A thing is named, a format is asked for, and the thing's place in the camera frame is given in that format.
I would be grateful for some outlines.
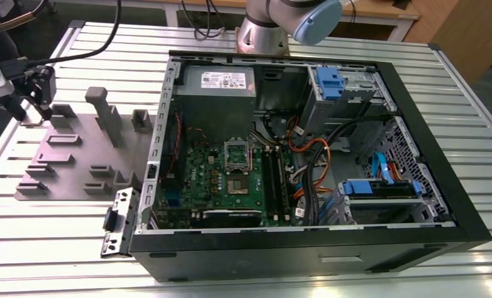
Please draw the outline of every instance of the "white label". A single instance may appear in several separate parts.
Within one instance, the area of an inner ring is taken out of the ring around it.
[[[300,127],[296,125],[295,132],[296,132],[299,135],[303,135],[303,133],[304,133],[305,131],[303,130],[303,128],[300,128]]]
[[[301,208],[296,208],[296,217],[304,217],[305,216],[305,210]]]
[[[245,73],[203,73],[203,88],[245,89]]]

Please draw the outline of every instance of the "open computer tower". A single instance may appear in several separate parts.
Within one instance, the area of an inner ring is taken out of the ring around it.
[[[389,63],[232,53],[171,53],[104,226],[103,258],[160,281],[400,271],[491,241]]]

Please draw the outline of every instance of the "slotted aluminum surface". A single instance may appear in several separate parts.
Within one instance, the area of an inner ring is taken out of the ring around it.
[[[69,29],[54,55],[99,48],[109,24]],[[56,65],[57,103],[93,112],[89,86],[109,90],[119,113],[156,111],[169,50],[233,52],[232,32],[205,42],[192,30],[123,25],[107,52]],[[393,63],[492,233],[492,117],[439,52],[427,45],[329,38],[291,43],[293,56]],[[440,256],[400,273],[320,278],[157,283],[133,259],[101,260],[109,202],[18,202],[12,197],[45,129],[12,121],[0,139],[0,295],[74,297],[492,297],[492,242]]]

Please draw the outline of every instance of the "motherboard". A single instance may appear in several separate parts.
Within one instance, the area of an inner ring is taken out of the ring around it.
[[[211,219],[223,227],[249,226],[251,221],[260,221],[260,227],[291,226],[291,163],[289,151],[244,149],[233,142],[189,148],[183,188],[164,189],[155,203],[157,227],[215,227]]]

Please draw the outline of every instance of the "blue cable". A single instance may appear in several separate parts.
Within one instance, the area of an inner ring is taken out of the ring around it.
[[[377,177],[379,166],[380,166],[381,175],[384,179],[388,181],[388,184],[393,184],[393,179],[389,175],[389,170],[388,170],[388,162],[385,161],[385,155],[383,152],[373,153],[373,159],[371,161],[371,175],[373,176],[373,178]]]

